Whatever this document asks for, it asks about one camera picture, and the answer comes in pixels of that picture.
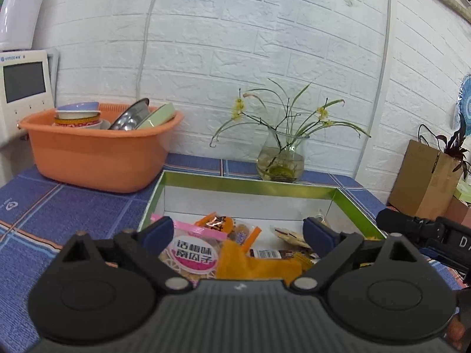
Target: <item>white electric wire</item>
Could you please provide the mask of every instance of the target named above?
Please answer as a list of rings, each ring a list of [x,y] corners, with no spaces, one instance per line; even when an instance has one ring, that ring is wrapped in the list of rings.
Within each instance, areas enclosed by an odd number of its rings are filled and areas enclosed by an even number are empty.
[[[149,36],[149,26],[150,20],[152,18],[152,10],[154,10],[155,0],[150,1],[149,10],[147,11],[147,17],[145,18],[144,26],[144,42],[142,43],[142,54],[141,62],[139,64],[139,69],[137,70],[136,77],[136,101],[139,101],[141,96],[141,78],[142,78],[142,69],[144,68],[145,54],[147,53],[147,38]]]

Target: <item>orange plastic basin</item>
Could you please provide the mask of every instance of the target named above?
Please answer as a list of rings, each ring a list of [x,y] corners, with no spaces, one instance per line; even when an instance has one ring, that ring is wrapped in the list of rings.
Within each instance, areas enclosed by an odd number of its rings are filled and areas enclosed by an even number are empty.
[[[128,105],[100,103],[101,118],[113,123]],[[162,170],[170,138],[183,114],[157,127],[122,131],[51,126],[55,109],[20,122],[31,139],[34,160],[45,177],[110,192],[134,192]]]

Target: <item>green leaf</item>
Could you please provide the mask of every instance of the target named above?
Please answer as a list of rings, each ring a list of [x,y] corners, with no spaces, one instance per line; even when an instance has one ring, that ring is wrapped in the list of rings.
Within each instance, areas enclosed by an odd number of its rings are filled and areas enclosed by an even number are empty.
[[[326,104],[323,106],[323,108],[327,108],[327,107],[332,106],[332,105],[335,105],[336,103],[339,103],[339,102],[345,103],[345,100],[343,100],[343,99],[336,99],[335,101],[331,101],[331,102],[329,102],[329,103],[326,103]]]
[[[353,123],[350,122],[344,122],[344,121],[334,121],[334,124],[332,126],[346,126],[346,127],[351,127],[352,129],[355,129],[357,132],[361,132],[365,134],[368,138],[371,138],[371,135],[369,135],[365,130],[363,130],[361,127],[354,125]]]
[[[278,86],[278,87],[281,89],[281,91],[284,93],[284,95],[286,96],[286,98],[288,98],[288,94],[286,93],[286,91],[284,91],[283,87],[282,87],[278,82],[272,80],[271,78],[269,78],[268,81],[271,81],[271,82],[273,82],[276,86]]]
[[[232,128],[232,127],[236,127],[236,126],[240,126],[240,125],[256,125],[256,123],[253,123],[253,122],[242,122],[242,123],[236,123],[235,125],[228,126],[228,127],[226,127],[224,130],[221,130],[217,135],[215,134],[215,135],[211,138],[210,146],[211,146],[211,144],[213,143],[213,139],[216,137],[216,141],[217,141],[218,138],[219,138],[219,135],[220,135],[223,131],[229,130],[229,129]]]
[[[265,108],[265,110],[267,109],[267,106],[265,106],[265,104],[263,103],[263,101],[261,100],[261,98],[260,98],[258,95],[255,95],[255,94],[250,93],[250,94],[247,95],[247,97],[254,97],[254,98],[257,98],[257,99],[260,101],[260,103],[263,105],[263,107]]]
[[[310,130],[310,127],[312,126],[316,126],[318,123],[320,123],[321,121],[318,120],[317,122],[311,122],[311,123],[308,123],[307,125],[303,126],[302,129],[299,129],[297,132],[296,132],[296,136],[302,136],[305,132],[309,131]]]
[[[295,96],[295,98],[293,99],[293,102],[291,102],[291,107],[294,106],[297,99],[301,96],[301,94],[303,94],[307,90],[309,86],[311,86],[311,82],[309,82],[306,86],[304,86],[304,88]]]
[[[307,121],[309,121],[309,118],[311,118],[311,117],[312,117],[313,115],[315,115],[315,114],[316,114],[316,112],[311,113],[311,114],[304,120],[304,122],[301,123],[301,125],[299,126],[299,128],[298,128],[296,134],[301,131],[301,129],[303,128],[304,124],[305,124]]]
[[[324,125],[321,125],[319,127],[315,127],[313,130],[309,131],[307,134],[303,134],[303,136],[310,136],[312,133],[315,133],[316,131],[319,131],[321,129],[326,128]]]
[[[225,130],[225,129],[224,129],[224,126],[228,125],[228,124],[231,123],[232,121],[234,121],[234,120],[231,118],[229,121],[224,122],[224,123],[221,125],[221,127],[216,130],[216,132],[214,133],[213,137],[211,138],[211,141],[209,142],[209,147],[216,147],[216,146],[212,146],[214,139],[217,140],[219,134],[222,133],[222,132]]]
[[[269,91],[270,93],[273,93],[274,95],[276,95],[279,98],[279,100],[281,101],[281,104],[283,105],[283,107],[285,107],[283,100],[281,99],[280,95],[276,91],[273,91],[273,90],[270,90],[270,89],[265,89],[265,88],[250,89],[250,90],[247,90],[247,91]]]
[[[273,126],[270,125],[270,123],[268,123],[267,121],[265,121],[264,119],[262,119],[262,117],[260,116],[253,116],[253,115],[249,115],[245,112],[241,112],[242,115],[246,116],[247,118],[250,118],[252,121],[254,121],[254,123],[257,123],[257,124],[260,124],[260,125],[263,125],[263,126],[266,126],[272,130],[274,130]]]

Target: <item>cardboard box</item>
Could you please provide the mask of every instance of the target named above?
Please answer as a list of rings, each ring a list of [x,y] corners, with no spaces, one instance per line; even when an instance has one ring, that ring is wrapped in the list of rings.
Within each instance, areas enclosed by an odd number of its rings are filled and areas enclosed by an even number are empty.
[[[138,231],[152,214],[193,224],[218,212],[256,225],[262,233],[253,249],[286,249],[271,226],[302,233],[303,219],[321,211],[336,232],[358,232],[383,239],[384,234],[342,190],[331,186],[267,182],[164,171],[154,187]]]
[[[443,216],[462,175],[461,169],[453,172],[458,164],[440,150],[409,141],[389,202],[412,217]]]
[[[451,198],[445,218],[471,228],[471,208],[457,198]]]

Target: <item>stacked bowls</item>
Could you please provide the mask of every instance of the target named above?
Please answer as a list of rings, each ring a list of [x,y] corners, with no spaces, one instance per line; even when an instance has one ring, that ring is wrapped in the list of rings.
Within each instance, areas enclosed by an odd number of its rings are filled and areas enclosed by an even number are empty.
[[[56,110],[54,126],[100,129],[109,127],[100,119],[98,102],[80,102],[60,106]]]

